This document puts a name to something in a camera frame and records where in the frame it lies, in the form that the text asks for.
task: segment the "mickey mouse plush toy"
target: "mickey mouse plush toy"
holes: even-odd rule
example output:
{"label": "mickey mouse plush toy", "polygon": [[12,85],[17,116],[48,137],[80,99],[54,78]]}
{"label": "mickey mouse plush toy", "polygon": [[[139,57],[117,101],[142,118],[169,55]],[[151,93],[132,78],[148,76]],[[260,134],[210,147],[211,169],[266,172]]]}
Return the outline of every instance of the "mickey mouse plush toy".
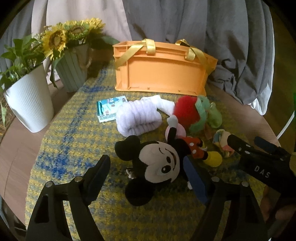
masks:
{"label": "mickey mouse plush toy", "polygon": [[148,203],[156,186],[173,182],[179,174],[186,180],[183,170],[183,158],[193,155],[204,163],[217,167],[222,162],[218,152],[206,152],[199,138],[176,138],[178,119],[172,115],[168,119],[170,126],[168,143],[159,141],[140,142],[137,136],[129,136],[115,144],[115,152],[123,161],[133,162],[133,168],[126,172],[132,180],[125,189],[127,200],[134,206]]}

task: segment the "white flower pot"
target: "white flower pot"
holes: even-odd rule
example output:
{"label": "white flower pot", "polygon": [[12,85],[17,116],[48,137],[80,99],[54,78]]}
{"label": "white flower pot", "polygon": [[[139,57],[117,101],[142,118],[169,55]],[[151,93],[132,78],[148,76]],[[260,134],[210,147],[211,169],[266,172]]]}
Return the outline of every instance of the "white flower pot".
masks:
{"label": "white flower pot", "polygon": [[84,44],[71,50],[65,50],[64,56],[56,66],[56,71],[67,92],[79,90],[86,81],[88,48],[89,45]]}
{"label": "white flower pot", "polygon": [[4,96],[15,116],[33,133],[46,127],[54,116],[42,64],[8,88]]}

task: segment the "black nose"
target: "black nose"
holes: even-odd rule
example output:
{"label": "black nose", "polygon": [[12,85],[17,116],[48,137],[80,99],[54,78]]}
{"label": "black nose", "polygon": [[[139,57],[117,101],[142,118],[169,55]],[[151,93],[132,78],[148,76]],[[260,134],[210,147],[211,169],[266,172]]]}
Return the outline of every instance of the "black nose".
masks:
{"label": "black nose", "polygon": [[171,170],[171,167],[169,165],[166,165],[161,169],[161,172],[168,173],[168,172],[170,172],[170,170]]}

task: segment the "yellow ribbon bow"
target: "yellow ribbon bow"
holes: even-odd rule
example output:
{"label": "yellow ribbon bow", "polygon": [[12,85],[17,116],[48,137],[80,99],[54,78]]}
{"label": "yellow ribbon bow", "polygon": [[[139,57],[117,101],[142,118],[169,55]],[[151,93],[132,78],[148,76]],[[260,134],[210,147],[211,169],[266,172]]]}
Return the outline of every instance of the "yellow ribbon bow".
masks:
{"label": "yellow ribbon bow", "polygon": [[[183,46],[189,47],[188,53],[185,55],[185,59],[187,61],[193,61],[195,56],[198,57],[201,65],[205,68],[207,74],[209,75],[214,70],[209,66],[209,63],[205,57],[205,54],[198,48],[191,46],[187,43],[185,39],[178,40],[175,44],[181,45],[183,43]],[[155,50],[155,43],[152,39],[144,39],[138,44],[132,45],[116,62],[115,67],[118,68],[122,66],[126,61],[128,61],[136,52],[138,52],[142,47],[147,47],[147,54],[148,55],[154,55]]]}

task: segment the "orange plastic crate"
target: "orange plastic crate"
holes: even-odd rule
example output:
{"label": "orange plastic crate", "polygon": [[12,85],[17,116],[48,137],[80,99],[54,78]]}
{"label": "orange plastic crate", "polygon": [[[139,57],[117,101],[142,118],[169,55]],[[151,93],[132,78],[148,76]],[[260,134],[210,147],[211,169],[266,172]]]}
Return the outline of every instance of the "orange plastic crate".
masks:
{"label": "orange plastic crate", "polygon": [[[115,61],[130,46],[140,42],[115,44]],[[147,55],[147,47],[144,46],[116,69],[116,90],[206,95],[208,75],[197,57],[192,62],[185,60],[189,47],[162,42],[155,42],[155,47],[155,55]],[[208,54],[204,55],[209,67],[215,69],[218,60]]]}

